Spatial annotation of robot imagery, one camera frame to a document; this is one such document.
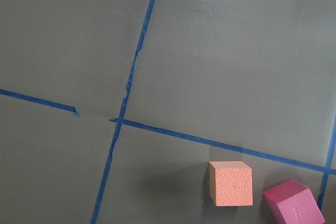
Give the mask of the magenta foam block left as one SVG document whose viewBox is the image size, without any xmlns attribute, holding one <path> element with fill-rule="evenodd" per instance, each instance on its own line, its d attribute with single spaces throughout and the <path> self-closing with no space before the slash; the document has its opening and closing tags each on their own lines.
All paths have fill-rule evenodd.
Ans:
<svg viewBox="0 0 336 224">
<path fill-rule="evenodd" d="M 263 192 L 277 223 L 325 223 L 309 187 L 290 179 Z"/>
</svg>

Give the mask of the orange foam block far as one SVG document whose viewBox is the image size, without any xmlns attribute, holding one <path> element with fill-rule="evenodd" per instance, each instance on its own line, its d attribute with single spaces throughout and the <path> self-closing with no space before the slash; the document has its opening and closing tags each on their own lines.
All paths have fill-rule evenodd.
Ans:
<svg viewBox="0 0 336 224">
<path fill-rule="evenodd" d="M 251 206 L 251 168 L 242 161 L 210 161 L 209 193 L 217 207 Z"/>
</svg>

